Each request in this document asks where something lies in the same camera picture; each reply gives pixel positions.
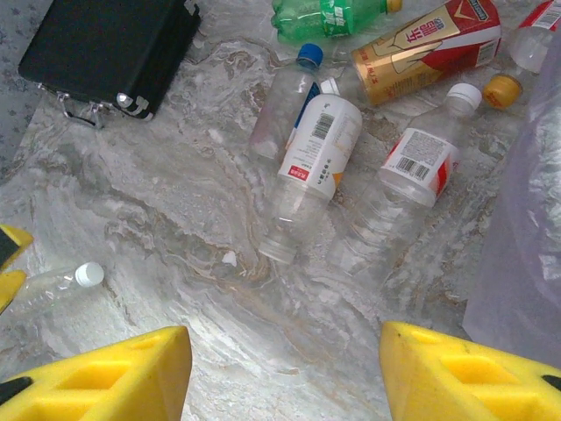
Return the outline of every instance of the black briefcase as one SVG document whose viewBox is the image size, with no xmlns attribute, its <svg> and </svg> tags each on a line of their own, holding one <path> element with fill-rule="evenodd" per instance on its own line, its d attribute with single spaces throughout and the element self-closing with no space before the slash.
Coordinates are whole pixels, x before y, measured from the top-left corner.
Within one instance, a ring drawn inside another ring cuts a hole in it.
<svg viewBox="0 0 561 421">
<path fill-rule="evenodd" d="M 201 23 L 188 0 L 53 0 L 21 62 L 67 117 L 100 128 L 99 111 L 150 119 Z M 77 117 L 67 100 L 91 104 Z"/>
</svg>

